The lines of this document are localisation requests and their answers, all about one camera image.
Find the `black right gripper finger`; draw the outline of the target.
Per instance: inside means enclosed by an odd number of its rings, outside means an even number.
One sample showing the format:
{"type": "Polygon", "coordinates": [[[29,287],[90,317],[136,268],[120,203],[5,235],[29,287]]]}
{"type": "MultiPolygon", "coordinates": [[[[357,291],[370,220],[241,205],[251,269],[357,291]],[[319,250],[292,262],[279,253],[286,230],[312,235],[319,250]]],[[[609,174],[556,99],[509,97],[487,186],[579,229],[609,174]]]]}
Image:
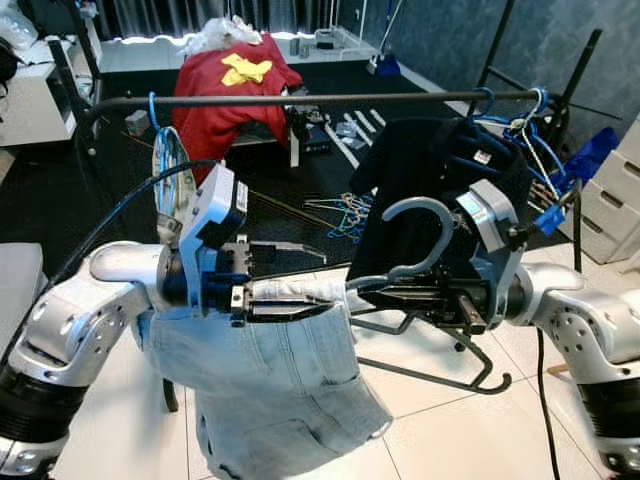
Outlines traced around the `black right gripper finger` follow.
{"type": "Polygon", "coordinates": [[[439,285],[421,284],[381,284],[366,285],[356,289],[358,296],[365,298],[384,298],[384,300],[429,300],[440,298],[445,289],[439,285]]]}
{"type": "Polygon", "coordinates": [[[445,301],[438,296],[426,297],[394,297],[394,296],[366,296],[374,310],[397,310],[404,312],[444,312],[445,301]]]}

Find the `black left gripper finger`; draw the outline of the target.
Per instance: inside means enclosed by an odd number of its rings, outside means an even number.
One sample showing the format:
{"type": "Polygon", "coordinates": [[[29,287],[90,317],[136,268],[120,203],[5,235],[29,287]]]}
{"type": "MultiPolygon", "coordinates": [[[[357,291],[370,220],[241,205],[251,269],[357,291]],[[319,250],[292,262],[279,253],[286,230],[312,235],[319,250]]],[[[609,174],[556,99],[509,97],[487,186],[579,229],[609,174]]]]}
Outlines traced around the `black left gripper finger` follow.
{"type": "Polygon", "coordinates": [[[244,320],[247,323],[293,323],[306,317],[324,314],[337,305],[337,301],[316,298],[252,300],[244,311],[244,320]]]}
{"type": "Polygon", "coordinates": [[[285,253],[305,253],[310,257],[315,257],[321,264],[328,261],[328,256],[323,251],[308,246],[308,244],[283,241],[251,241],[250,256],[256,262],[275,262],[285,253]]]}

